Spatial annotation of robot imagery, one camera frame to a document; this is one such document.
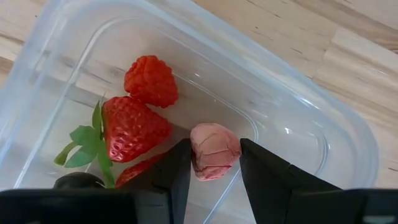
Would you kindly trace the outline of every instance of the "red strawberry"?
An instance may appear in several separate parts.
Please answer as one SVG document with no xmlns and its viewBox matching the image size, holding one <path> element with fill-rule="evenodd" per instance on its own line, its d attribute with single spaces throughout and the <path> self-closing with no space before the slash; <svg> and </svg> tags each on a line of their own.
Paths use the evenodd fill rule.
<svg viewBox="0 0 398 224">
<path fill-rule="evenodd" d="M 109 158 L 129 162 L 163 142 L 169 122 L 137 100 L 114 97 L 103 105 L 104 137 Z"/>
<path fill-rule="evenodd" d="M 142 161 L 132 167 L 125 169 L 116 181 L 116 188 L 120 188 L 129 180 L 135 178 L 138 174 L 142 173 L 142 171 L 148 169 L 150 166 L 159 161 L 159 159 L 163 158 L 163 156 L 164 153 L 156 155 L 148 160 Z"/>
<path fill-rule="evenodd" d="M 154 55 L 141 56 L 124 77 L 124 89 L 141 103 L 166 108 L 178 100 L 172 69 Z"/>
</svg>

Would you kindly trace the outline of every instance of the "artificial strawberry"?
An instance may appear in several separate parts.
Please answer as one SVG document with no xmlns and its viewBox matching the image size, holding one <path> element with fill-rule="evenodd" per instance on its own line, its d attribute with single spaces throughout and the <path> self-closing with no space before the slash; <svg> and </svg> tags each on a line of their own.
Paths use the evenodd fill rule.
<svg viewBox="0 0 398 224">
<path fill-rule="evenodd" d="M 76 168 L 85 166 L 97 158 L 99 168 L 105 177 L 106 187 L 114 188 L 114 178 L 111 172 L 111 166 L 113 164 L 106 153 L 106 144 L 102 132 L 103 119 L 101 115 L 101 105 L 102 100 L 98 102 L 94 108 L 91 126 L 81 125 L 69 134 L 72 141 L 56 156 L 54 163 L 66 168 Z M 75 147 L 80 148 L 68 159 L 70 151 Z"/>
<path fill-rule="evenodd" d="M 124 89 L 141 103 L 166 108 L 178 100 L 172 69 L 154 55 L 141 56 L 124 77 Z"/>
<path fill-rule="evenodd" d="M 172 132 L 165 118 L 128 96 L 105 102 L 102 115 L 108 156 L 114 162 L 137 158 L 162 143 Z"/>
<path fill-rule="evenodd" d="M 116 188 L 120 188 L 129 180 L 135 178 L 135 176 L 142 173 L 142 171 L 148 169 L 151 165 L 159 161 L 159 159 L 163 158 L 163 156 L 164 154 L 156 155 L 148 160 L 142 161 L 132 167 L 125 169 L 116 181 Z"/>
</svg>

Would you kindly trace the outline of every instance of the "strawberry stem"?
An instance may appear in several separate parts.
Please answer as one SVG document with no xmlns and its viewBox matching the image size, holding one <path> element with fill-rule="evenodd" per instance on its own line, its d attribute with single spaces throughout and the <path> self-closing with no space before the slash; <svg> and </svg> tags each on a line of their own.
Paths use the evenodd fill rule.
<svg viewBox="0 0 398 224">
<path fill-rule="evenodd" d="M 65 165 L 69 152 L 72 149 L 74 149 L 76 146 L 77 146 L 77 144 L 75 142 L 71 142 L 71 143 L 67 144 L 67 146 L 65 146 L 65 148 L 62 149 L 60 154 L 58 154 L 56 156 L 56 158 L 54 159 L 54 163 L 56 165 L 60 165 L 60 166 Z"/>
</svg>

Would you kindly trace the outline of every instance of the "wood grain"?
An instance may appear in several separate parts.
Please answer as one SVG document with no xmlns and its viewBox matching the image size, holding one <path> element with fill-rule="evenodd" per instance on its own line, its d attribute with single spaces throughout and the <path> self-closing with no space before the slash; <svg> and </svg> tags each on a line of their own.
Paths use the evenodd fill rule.
<svg viewBox="0 0 398 224">
<path fill-rule="evenodd" d="M 45 2 L 0 2 L 0 86 Z M 380 147 L 377 187 L 398 187 L 398 55 L 394 53 L 398 52 L 398 6 L 395 0 L 195 2 L 295 66 L 360 114 Z M 247 199 L 239 195 L 244 190 L 242 183 L 234 187 L 213 223 L 253 223 L 250 209 L 234 210 L 238 202 L 249 208 Z M 211 184 L 204 189 L 205 193 L 211 191 Z M 212 205 L 197 198 L 190 202 L 187 213 L 193 219 L 201 219 Z"/>
<path fill-rule="evenodd" d="M 346 30 L 338 29 L 313 80 L 366 119 L 380 151 L 378 187 L 398 178 L 398 55 Z"/>
<path fill-rule="evenodd" d="M 398 6 L 394 3 L 395 0 L 293 0 L 293 2 L 393 52 L 398 52 L 397 20 L 394 19 Z"/>
</svg>

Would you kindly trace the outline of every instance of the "black round object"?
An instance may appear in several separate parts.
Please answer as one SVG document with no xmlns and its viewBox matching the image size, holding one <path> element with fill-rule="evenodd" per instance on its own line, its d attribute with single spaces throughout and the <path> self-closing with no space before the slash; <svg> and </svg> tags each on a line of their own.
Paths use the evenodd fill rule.
<svg viewBox="0 0 398 224">
<path fill-rule="evenodd" d="M 97 188 L 103 189 L 104 182 L 94 176 L 85 172 L 73 172 L 64 175 L 55 181 L 53 189 L 84 189 L 84 188 Z"/>
</svg>

